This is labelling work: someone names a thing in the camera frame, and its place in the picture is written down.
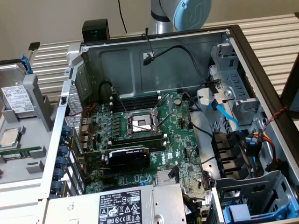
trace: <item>red wire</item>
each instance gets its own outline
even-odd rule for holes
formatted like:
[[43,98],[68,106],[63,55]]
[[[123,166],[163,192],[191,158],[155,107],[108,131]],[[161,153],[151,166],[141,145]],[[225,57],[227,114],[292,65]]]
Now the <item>red wire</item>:
[[[87,119],[86,119],[86,120],[88,120],[88,118],[89,118],[89,112],[90,112],[92,109],[94,109],[95,106],[96,106],[96,104],[93,104],[93,106],[92,106],[91,108],[86,109],[86,110],[83,110],[83,111],[81,111],[81,112],[79,112],[79,113],[76,113],[76,114],[72,114],[72,115],[70,115],[70,117],[73,117],[73,116],[76,116],[76,115],[78,115],[78,114],[87,112]],[[88,136],[89,136],[90,140],[92,140],[92,137],[91,137],[91,135],[90,135],[90,133],[89,133],[88,128],[87,128],[87,133],[88,133]]]
[[84,113],[84,112],[91,111],[93,108],[95,108],[95,104],[93,104],[93,106],[92,106],[91,108],[89,108],[89,109],[86,109],[86,110],[83,110],[83,111],[81,111],[81,112],[79,112],[79,113],[70,115],[70,117],[76,116],[76,115],[81,114],[81,113]]
[[274,114],[274,116],[271,117],[271,118],[268,120],[266,126],[263,128],[263,132],[267,129],[267,127],[268,127],[268,125],[269,125],[269,123],[270,123],[271,121],[273,121],[276,117],[278,117],[280,114],[282,114],[283,111],[286,111],[287,109],[288,109],[287,107],[284,107],[284,108],[281,109],[280,111],[276,112],[276,113]]
[[270,139],[268,139],[267,137],[264,137],[264,136],[262,137],[262,140],[268,142],[271,145],[271,147],[272,147],[272,154],[273,154],[272,155],[273,156],[273,164],[275,164],[275,162],[276,162],[276,151],[275,151],[274,143]]

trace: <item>blue latch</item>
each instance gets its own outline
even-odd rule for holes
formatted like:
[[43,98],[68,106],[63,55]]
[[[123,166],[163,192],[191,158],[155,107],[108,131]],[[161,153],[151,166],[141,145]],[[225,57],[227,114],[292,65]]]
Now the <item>blue latch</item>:
[[251,216],[247,204],[230,205],[222,212],[226,224],[266,223],[298,217],[299,205],[296,199],[291,197],[288,205],[282,205],[274,212]]
[[25,63],[25,68],[26,68],[27,73],[28,74],[33,74],[33,71],[31,69],[29,60],[26,56],[24,56],[24,54],[22,54],[21,61]]

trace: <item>warning label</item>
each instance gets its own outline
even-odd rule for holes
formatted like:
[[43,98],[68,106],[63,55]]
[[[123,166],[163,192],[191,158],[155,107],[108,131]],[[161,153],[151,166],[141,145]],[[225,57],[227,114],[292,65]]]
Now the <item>warning label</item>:
[[34,111],[23,85],[3,87],[2,92],[14,112],[23,113]]
[[142,224],[141,191],[100,196],[99,224]]

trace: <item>yellow wire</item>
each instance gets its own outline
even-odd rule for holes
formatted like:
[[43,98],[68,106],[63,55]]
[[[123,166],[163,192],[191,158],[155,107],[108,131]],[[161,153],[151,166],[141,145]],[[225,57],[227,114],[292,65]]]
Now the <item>yellow wire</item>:
[[265,133],[263,133],[263,136],[265,136],[266,138],[270,139]]

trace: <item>sticker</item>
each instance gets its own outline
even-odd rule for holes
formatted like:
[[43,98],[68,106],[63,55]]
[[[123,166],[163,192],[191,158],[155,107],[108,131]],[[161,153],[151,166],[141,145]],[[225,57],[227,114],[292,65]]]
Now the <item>sticker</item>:
[[23,85],[3,87],[2,92],[14,112],[23,113],[34,111]]
[[152,52],[143,53],[143,59],[147,58],[148,56],[152,56],[153,57],[153,53]]
[[167,154],[167,157],[168,157],[168,159],[172,159],[173,157],[172,157],[172,153],[168,153]]
[[141,191],[101,195],[99,224],[142,224]]
[[210,202],[212,200],[212,191],[211,190],[205,191],[205,200],[206,200],[206,205],[210,204]]
[[3,155],[2,156],[4,159],[13,159],[13,158],[19,158],[22,157],[20,153],[15,153],[15,154],[10,154],[10,155]]
[[190,209],[188,209],[187,205],[184,204],[184,208],[185,208],[185,214],[186,214],[186,215],[189,215],[189,214],[192,213],[192,212],[190,211]]

